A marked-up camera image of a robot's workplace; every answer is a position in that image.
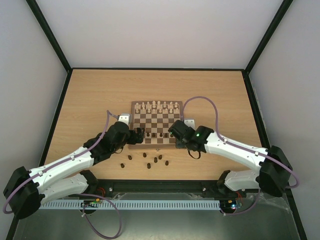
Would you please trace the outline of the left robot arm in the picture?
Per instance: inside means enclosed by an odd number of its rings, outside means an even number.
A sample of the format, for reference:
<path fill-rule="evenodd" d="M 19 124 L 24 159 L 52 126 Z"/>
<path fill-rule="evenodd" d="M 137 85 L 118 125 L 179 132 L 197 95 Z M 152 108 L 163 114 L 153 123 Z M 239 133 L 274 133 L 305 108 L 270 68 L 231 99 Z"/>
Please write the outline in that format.
<path fill-rule="evenodd" d="M 144 135 L 144 128 L 131 130 L 126 123 L 117 121 L 65 157 L 30 170 L 17 168 L 3 191 L 6 198 L 3 212 L 13 213 L 21 220 L 53 200 L 94 194 L 99 181 L 89 168 L 109 159 L 126 144 L 141 144 Z"/>

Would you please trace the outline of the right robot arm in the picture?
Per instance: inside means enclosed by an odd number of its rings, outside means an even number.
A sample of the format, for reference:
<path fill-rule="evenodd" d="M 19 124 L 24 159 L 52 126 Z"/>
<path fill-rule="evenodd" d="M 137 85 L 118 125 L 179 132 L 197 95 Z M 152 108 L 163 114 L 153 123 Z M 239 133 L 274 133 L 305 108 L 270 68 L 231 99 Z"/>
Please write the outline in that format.
<path fill-rule="evenodd" d="M 281 197 L 293 175 L 285 153 L 277 146 L 250 146 L 209 127 L 201 125 L 193 129 L 181 120 L 175 121 L 168 131 L 188 151 L 219 155 L 248 167 L 244 171 L 223 172 L 217 187 L 224 196 L 242 189 L 260 189 L 271 196 Z"/>

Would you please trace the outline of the black aluminium frame rail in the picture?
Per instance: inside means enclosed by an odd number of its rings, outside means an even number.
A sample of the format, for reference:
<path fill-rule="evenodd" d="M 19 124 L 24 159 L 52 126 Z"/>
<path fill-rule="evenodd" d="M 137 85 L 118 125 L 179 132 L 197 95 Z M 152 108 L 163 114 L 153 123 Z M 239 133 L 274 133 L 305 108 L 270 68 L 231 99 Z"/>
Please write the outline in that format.
<path fill-rule="evenodd" d="M 218 200 L 235 199 L 238 194 L 246 197 L 248 193 L 257 193 L 258 188 L 241 187 L 239 190 L 229 190 L 221 180 L 75 180 L 59 182 L 46 187 L 51 194 L 62 193 L 62 197 L 78 194 L 98 194 L 107 198 L 120 193 L 186 193 L 200 195 L 204 198 Z"/>

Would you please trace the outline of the wooden chess board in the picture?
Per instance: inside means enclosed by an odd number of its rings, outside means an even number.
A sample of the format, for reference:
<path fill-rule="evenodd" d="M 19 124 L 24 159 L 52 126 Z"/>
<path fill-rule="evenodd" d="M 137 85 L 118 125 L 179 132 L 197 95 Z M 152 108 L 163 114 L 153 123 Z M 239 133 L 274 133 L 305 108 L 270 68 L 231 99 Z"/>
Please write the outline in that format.
<path fill-rule="evenodd" d="M 156 111 L 153 111 L 153 101 L 155 101 Z M 145 104 L 145 112 L 142 111 L 142 102 Z M 147 102 L 150 103 L 150 108 L 147 108 Z M 170 108 L 170 102 L 173 102 L 173 108 Z M 136 103 L 139 103 L 139 108 L 135 108 Z M 175 112 L 175 103 L 178 103 L 179 112 Z M 131 102 L 131 116 L 130 129 L 136 130 L 137 128 L 145 128 L 144 139 L 140 144 L 130 145 L 128 148 L 131 150 L 146 150 L 146 149 L 175 149 L 176 138 L 170 137 L 169 128 L 172 124 L 181 119 L 183 111 L 183 102 L 177 100 L 140 100 Z"/>

